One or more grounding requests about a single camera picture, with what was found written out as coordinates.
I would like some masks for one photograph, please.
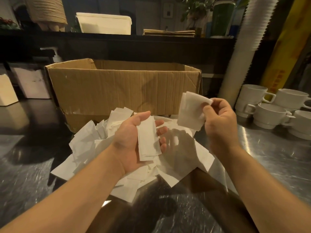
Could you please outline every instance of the left hand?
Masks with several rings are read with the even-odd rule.
[[[138,153],[138,131],[137,127],[142,121],[145,121],[150,116],[150,111],[137,113],[134,116],[125,120],[115,133],[114,140],[110,145],[113,154],[120,161],[123,167],[123,174],[132,172],[141,167],[144,162],[139,161]],[[155,126],[158,127],[164,124],[163,120],[156,120]],[[167,127],[157,129],[158,136],[167,132]],[[166,150],[166,139],[159,139],[162,153]]]

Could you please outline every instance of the forearm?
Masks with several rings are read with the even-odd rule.
[[[241,148],[219,156],[260,232],[309,232],[311,209]]]
[[[122,177],[121,164],[107,148],[71,180],[0,230],[84,233]]]

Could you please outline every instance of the white cup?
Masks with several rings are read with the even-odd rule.
[[[276,98],[273,101],[273,104],[281,106],[287,110],[297,110],[301,107],[311,109],[311,107],[305,105],[305,101],[311,100],[308,96],[309,94],[301,91],[279,89],[276,93]]]
[[[295,118],[286,109],[277,105],[261,103],[257,106],[248,104],[246,113],[254,114],[254,124],[264,129],[273,129],[276,125],[290,125]]]
[[[291,126],[288,130],[289,133],[305,140],[311,140],[311,112],[296,110],[294,117],[289,124]]]
[[[242,86],[239,98],[249,102],[260,103],[262,101],[266,103],[272,103],[275,99],[275,94],[267,92],[267,88],[258,85],[245,84]],[[264,97],[265,95],[272,95],[272,99],[267,101]]]
[[[275,94],[267,92],[267,88],[258,85],[245,84],[242,86],[239,98],[235,104],[235,113],[238,116],[248,118],[252,115],[245,112],[245,108],[248,104],[258,105],[262,101],[267,103],[272,103],[275,98]],[[264,97],[265,95],[272,95],[272,99],[267,101]]]

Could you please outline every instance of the stainless steel counter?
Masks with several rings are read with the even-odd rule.
[[[310,141],[278,127],[260,129],[238,119],[242,146],[300,199],[311,204]],[[72,134],[50,100],[0,107],[0,227],[64,181],[50,171],[70,154]],[[203,130],[196,140],[208,146]],[[257,232],[216,159],[209,175],[195,169],[173,188],[157,180],[132,204],[109,197],[88,232]]]

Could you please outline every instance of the person's arm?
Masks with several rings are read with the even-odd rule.
[[[118,180],[142,165],[136,125],[149,116],[149,111],[137,113],[124,121],[106,150],[47,198],[4,226],[0,233],[86,232]],[[159,126],[164,121],[155,123]],[[161,127],[157,133],[166,131],[166,127]],[[160,144],[165,151],[165,138],[160,139]]]
[[[223,164],[260,233],[310,232],[311,208],[244,151],[234,111],[224,99],[203,108],[210,150]]]

